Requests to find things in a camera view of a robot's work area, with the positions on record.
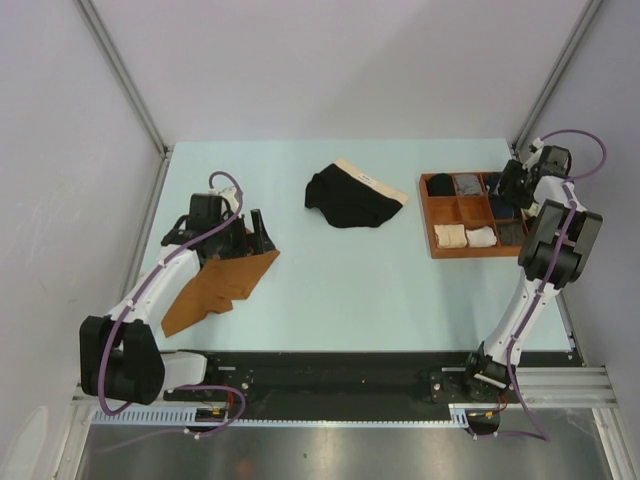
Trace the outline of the brown boxer underwear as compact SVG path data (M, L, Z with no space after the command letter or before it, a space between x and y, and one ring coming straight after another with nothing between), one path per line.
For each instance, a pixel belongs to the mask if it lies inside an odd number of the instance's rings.
M191 279L165 314L161 328L171 337L205 319L224 314L233 302L247 300L261 278L280 255L278 249L232 259L214 256Z

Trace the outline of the navy blue underwear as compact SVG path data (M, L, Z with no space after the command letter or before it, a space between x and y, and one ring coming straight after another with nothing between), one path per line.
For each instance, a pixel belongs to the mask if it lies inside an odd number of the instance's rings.
M520 210L498 194L500 178L501 174L498 172L489 173L484 178L493 217L496 220L516 219L520 216Z

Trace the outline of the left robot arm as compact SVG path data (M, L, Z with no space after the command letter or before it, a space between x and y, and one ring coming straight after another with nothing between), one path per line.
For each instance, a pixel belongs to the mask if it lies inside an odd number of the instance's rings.
M155 266L106 315L83 321L85 394L149 405L177 387L202 400L219 392L221 376L205 354L164 352L156 335L170 337L210 314L230 312L278 257L261 211L244 216L240 207L233 188L192 195L188 213L162 238Z

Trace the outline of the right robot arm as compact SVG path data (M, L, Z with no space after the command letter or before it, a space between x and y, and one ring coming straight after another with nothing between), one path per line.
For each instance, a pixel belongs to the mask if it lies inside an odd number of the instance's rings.
M473 401L494 400L515 385L524 339L549 301L581 276L603 224L576 196L569 150L536 139L530 152L525 162L509 160L497 185L503 199L539 211L520 248L514 295L466 361L461 388Z

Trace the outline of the black underwear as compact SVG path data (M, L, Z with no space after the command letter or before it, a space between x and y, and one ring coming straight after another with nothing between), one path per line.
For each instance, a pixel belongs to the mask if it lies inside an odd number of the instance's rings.
M408 200L405 192L338 159L312 176L305 187L304 206L317 209L334 228L378 228Z

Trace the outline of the rolled dark grey garment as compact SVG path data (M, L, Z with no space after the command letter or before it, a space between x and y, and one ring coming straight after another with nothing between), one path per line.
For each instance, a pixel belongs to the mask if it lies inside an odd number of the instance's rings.
M497 232L502 246L521 246L526 240L526 233L521 222L498 223Z

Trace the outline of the rolled grey striped garment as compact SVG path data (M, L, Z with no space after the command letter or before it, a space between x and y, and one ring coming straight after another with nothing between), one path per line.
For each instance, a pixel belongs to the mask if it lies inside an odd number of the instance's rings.
M465 173L453 177L459 196L482 196L484 194L477 175Z

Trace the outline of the wooden compartment tray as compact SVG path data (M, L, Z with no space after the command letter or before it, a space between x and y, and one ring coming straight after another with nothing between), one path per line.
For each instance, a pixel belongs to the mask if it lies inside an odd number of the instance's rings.
M522 211L520 211L520 216L516 219L496 220L493 217L489 205L487 189L484 182L484 178L492 172L475 171L465 173L478 176L484 192L482 196L459 196L454 183L456 190L455 196L431 197L427 192L426 180L430 176L439 173L423 173L419 177L421 205L431 257L434 259L516 257L522 245L502 246L498 238L497 224L512 221L521 222L527 235L531 221L526 218ZM468 245L465 248L457 249L438 248L434 226L448 224L462 224L466 230L490 226L497 236L498 243L491 248L470 248Z

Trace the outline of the rolled white garment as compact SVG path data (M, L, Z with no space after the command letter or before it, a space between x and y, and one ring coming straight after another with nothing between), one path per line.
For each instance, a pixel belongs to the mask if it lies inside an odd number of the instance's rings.
M491 248L497 245L498 240L494 230L490 226L465 231L467 243L470 248Z

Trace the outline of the rolled black garment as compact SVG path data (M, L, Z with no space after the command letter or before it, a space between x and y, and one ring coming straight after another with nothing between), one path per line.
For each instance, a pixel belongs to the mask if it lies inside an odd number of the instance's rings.
M456 195L453 178L447 173L430 176L426 180L426 188L431 197L449 197Z

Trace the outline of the rolled beige garment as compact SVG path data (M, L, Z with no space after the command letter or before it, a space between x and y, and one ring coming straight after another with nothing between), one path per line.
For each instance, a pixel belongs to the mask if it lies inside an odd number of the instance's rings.
M468 245L466 229L462 224L435 225L434 233L438 248L457 249Z

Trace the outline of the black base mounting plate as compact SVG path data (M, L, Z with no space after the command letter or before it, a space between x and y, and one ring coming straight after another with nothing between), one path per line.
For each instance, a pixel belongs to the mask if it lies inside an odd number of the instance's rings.
M176 390L167 401L222 402L210 387L244 394L253 418L417 420L450 403L515 405L513 390L491 401L463 392L465 351L440 352L209 352L204 389Z

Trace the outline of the right aluminium frame post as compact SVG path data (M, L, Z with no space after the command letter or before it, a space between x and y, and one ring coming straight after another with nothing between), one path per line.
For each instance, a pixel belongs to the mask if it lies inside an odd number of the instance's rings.
M547 75L540 92L536 96L514 137L509 141L511 151L521 149L530 134L534 132L536 125L543 116L555 91L561 84L564 75L568 72L583 42L596 23L599 14L607 4L608 1L605 0L589 0L585 3L584 8L580 12L578 19Z

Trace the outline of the aluminium frame post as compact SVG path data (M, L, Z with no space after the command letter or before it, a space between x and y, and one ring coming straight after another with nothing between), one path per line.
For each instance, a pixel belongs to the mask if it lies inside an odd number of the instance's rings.
M97 7L90 0L75 0L74 5L85 22L103 58L118 83L132 112L140 123L144 133L150 140L156 152L164 159L169 146L163 139L156 122L138 89L119 49L114 42L106 23L102 19Z
M536 96L514 137L509 141L511 151L521 149L530 134L534 132L536 125L543 116L555 91L561 84L564 75L568 72L583 42L596 23L599 14L607 4L608 1L605 0L589 0L585 3L584 8L580 12L578 19L547 75L540 92Z

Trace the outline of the left aluminium frame post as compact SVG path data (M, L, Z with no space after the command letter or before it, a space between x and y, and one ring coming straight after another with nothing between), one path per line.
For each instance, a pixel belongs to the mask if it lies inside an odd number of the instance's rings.
M106 23L102 19L97 7L90 0L75 0L74 5L85 22L103 58L118 83L132 112L140 123L144 133L150 140L156 152L164 159L169 146L163 139L156 122L138 89L119 49L114 42Z

